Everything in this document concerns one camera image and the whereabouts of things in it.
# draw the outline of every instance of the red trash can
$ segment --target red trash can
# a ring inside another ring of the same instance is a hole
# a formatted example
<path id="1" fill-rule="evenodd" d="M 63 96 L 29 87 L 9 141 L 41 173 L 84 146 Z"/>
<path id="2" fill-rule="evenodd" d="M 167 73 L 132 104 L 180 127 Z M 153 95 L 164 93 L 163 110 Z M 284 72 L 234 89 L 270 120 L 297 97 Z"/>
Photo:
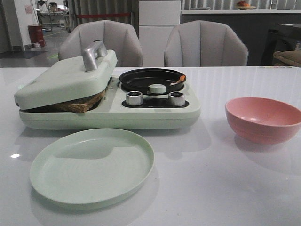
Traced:
<path id="1" fill-rule="evenodd" d="M 42 26 L 30 25 L 28 26 L 29 36 L 32 43 L 38 42 L 41 47 L 45 46 Z"/>

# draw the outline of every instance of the doorway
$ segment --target doorway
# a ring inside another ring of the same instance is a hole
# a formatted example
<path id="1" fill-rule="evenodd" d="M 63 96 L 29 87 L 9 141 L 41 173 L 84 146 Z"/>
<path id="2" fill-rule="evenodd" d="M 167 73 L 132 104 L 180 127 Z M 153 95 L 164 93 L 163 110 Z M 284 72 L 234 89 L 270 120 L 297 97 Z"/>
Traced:
<path id="1" fill-rule="evenodd" d="M 0 35 L 0 53 L 8 52 L 11 50 L 11 46 L 8 38 L 8 30 L 2 0 L 0 0 L 0 31 L 3 31 Z"/>

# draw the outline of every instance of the brown cushion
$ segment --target brown cushion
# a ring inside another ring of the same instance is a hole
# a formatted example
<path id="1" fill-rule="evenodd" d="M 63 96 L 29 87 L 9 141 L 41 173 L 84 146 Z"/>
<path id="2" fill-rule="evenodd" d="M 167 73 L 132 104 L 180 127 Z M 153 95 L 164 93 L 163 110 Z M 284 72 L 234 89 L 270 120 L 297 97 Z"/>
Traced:
<path id="1" fill-rule="evenodd" d="M 294 51 L 277 51 L 273 54 L 273 57 L 285 65 L 301 67 L 301 50 Z"/>

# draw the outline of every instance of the white cabinet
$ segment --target white cabinet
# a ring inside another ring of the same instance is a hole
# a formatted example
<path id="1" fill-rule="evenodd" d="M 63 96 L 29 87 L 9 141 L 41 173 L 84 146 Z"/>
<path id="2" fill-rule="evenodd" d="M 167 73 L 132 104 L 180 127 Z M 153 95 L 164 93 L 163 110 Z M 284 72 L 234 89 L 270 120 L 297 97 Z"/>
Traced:
<path id="1" fill-rule="evenodd" d="M 139 1 L 139 40 L 143 67 L 163 67 L 172 28 L 180 23 L 181 1 Z"/>

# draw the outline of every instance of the pink bowl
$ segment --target pink bowl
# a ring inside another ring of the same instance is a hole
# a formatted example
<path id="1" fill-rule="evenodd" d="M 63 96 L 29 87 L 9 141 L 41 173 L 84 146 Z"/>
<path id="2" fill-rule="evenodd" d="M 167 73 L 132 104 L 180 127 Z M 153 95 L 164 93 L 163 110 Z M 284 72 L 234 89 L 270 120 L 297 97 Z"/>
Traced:
<path id="1" fill-rule="evenodd" d="M 226 103 L 229 125 L 239 136 L 259 144 L 291 139 L 301 127 L 301 111 L 261 97 L 240 97 Z"/>

